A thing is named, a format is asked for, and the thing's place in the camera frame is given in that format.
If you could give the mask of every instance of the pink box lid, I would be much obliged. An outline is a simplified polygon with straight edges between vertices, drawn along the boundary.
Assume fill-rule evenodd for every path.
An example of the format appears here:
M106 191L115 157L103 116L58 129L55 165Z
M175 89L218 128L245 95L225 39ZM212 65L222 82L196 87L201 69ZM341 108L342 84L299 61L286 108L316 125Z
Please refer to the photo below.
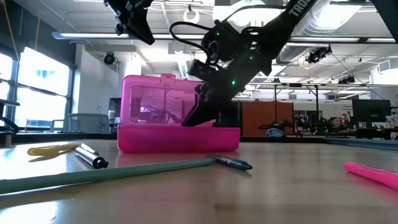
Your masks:
M195 87L201 82L128 75L123 79L120 120L123 125L181 126L195 105ZM211 126L208 122L202 126Z

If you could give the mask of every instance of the wooden table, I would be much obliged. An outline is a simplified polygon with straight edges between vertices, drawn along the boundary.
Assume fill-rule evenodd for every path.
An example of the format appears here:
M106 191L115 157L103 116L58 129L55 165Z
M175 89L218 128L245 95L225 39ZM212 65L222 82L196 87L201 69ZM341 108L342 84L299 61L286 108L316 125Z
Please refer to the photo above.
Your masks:
M116 141L83 141L110 167L202 158L121 154ZM34 146L51 145L34 144ZM69 152L41 161L33 145L0 149L0 178L90 169ZM0 223L397 223L398 191L348 174L346 161L398 171L398 152L327 144L242 143L253 165L215 164L109 182L0 196Z

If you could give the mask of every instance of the pink plastic box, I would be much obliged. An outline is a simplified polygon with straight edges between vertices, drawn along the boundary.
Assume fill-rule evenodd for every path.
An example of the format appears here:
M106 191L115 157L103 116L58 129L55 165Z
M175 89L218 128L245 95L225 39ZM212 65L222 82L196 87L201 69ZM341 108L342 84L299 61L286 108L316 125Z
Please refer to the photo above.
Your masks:
M196 127L181 123L195 105L200 82L161 77L124 77L118 128L118 148L128 153L231 152L239 147L239 128Z

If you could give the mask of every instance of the yellow object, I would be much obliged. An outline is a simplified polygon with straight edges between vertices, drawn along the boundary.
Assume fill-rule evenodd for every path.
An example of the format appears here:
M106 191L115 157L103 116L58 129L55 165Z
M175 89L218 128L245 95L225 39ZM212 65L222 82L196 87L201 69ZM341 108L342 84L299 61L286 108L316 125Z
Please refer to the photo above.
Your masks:
M76 149L78 146L79 146L78 144L66 144L66 145L36 147L28 149L27 153L30 156L55 156L60 151Z

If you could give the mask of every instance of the lab room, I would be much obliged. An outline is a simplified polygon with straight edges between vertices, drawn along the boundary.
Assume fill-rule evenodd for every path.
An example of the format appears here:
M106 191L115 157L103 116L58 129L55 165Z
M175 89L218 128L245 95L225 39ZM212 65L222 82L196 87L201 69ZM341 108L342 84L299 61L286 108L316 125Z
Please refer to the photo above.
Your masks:
M395 0L0 0L0 223L396 223Z

